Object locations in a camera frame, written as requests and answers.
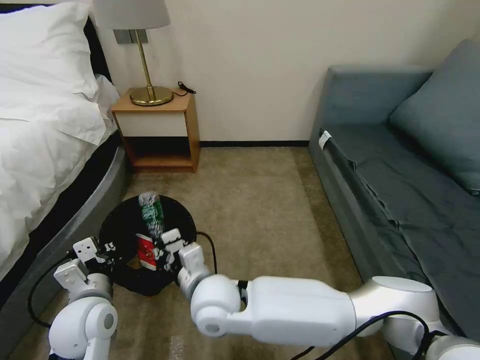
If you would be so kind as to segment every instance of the gray pillow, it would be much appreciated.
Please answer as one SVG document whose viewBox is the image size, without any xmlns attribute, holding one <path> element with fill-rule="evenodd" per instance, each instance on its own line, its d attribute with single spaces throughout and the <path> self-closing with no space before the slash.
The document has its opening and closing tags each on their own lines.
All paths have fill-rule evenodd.
<svg viewBox="0 0 480 360">
<path fill-rule="evenodd" d="M 480 44 L 462 41 L 391 115 L 465 189 L 480 191 Z"/>
</svg>

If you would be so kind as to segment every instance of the lamp stand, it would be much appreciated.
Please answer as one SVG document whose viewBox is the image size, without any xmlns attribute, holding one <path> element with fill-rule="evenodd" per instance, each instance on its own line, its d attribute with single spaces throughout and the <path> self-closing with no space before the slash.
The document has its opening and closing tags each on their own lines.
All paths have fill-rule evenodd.
<svg viewBox="0 0 480 360">
<path fill-rule="evenodd" d="M 166 87 L 152 86 L 149 69 L 147 67 L 147 61 L 145 60 L 144 47 L 142 46 L 142 41 L 140 40 L 138 30 L 135 30 L 135 36 L 138 44 L 138 50 L 140 51 L 143 71 L 145 72 L 146 87 L 140 87 L 133 90 L 130 93 L 130 100 L 133 104 L 140 106 L 157 106 L 168 103 L 174 98 L 174 94 Z"/>
</svg>

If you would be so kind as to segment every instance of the white bedsheet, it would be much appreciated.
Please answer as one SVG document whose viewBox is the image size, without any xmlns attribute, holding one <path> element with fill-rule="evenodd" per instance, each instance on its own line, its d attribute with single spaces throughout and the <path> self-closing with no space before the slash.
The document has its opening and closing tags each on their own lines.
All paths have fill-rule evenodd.
<svg viewBox="0 0 480 360">
<path fill-rule="evenodd" d="M 118 94 L 105 77 L 97 82 L 100 91 L 92 105 L 98 117 L 77 137 L 74 123 L 5 118 L 0 102 L 0 280 L 21 256 L 29 233 L 116 129 L 108 109 Z"/>
</svg>

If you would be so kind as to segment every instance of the nightstand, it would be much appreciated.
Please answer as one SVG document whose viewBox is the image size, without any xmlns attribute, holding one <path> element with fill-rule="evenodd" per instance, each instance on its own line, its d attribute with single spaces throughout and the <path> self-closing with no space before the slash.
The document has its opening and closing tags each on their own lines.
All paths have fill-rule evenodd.
<svg viewBox="0 0 480 360">
<path fill-rule="evenodd" d="M 200 155 L 195 97 L 174 95 L 163 105 L 138 106 L 130 101 L 131 90 L 111 111 L 135 171 L 195 173 Z"/>
</svg>

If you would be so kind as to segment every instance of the table lamp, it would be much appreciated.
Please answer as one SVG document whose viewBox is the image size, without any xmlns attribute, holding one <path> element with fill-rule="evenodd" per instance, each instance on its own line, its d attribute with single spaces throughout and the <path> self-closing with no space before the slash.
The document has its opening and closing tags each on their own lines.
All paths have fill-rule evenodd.
<svg viewBox="0 0 480 360">
<path fill-rule="evenodd" d="M 140 106 L 156 106 L 173 99 L 172 91 L 162 86 L 152 86 L 144 48 L 138 29 L 156 29 L 170 24 L 165 0 L 94 0 L 93 14 L 98 27 L 116 30 L 135 30 L 140 51 L 146 87 L 130 93 L 132 103 Z"/>
</svg>

